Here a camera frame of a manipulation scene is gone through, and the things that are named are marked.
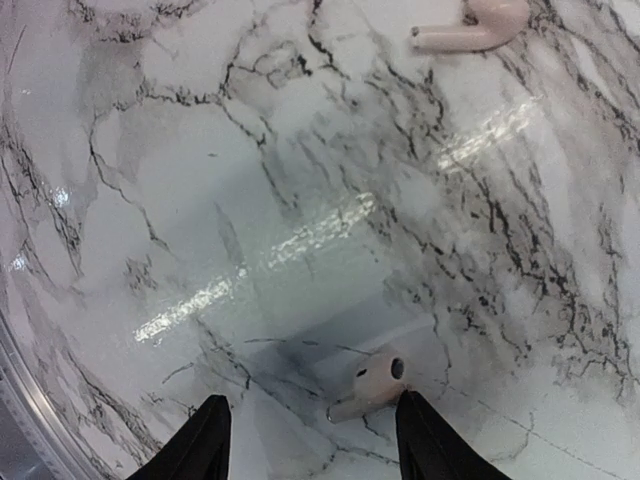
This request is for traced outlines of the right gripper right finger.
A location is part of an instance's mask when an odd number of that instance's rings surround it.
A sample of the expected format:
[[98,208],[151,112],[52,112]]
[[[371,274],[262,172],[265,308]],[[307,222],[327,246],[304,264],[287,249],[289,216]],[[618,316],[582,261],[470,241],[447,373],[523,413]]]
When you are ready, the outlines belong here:
[[419,392],[400,395],[395,420],[402,480],[508,480]]

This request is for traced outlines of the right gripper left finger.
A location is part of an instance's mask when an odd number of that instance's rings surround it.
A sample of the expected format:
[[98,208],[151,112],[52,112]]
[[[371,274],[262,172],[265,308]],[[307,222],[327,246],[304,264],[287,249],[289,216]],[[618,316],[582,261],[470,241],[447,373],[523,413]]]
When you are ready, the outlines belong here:
[[130,480],[225,480],[232,417],[223,395],[210,395],[164,447]]

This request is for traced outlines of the pink earbud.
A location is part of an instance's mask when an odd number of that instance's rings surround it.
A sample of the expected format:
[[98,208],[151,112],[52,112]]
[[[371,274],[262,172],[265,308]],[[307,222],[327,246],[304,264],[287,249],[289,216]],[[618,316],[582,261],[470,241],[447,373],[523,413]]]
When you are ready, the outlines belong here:
[[327,419],[338,424],[384,408],[409,386],[403,356],[394,349],[370,355],[356,368],[350,391],[327,408]]
[[469,1],[474,25],[414,26],[412,48],[434,53],[464,53],[492,50],[512,41],[528,24],[528,1]]

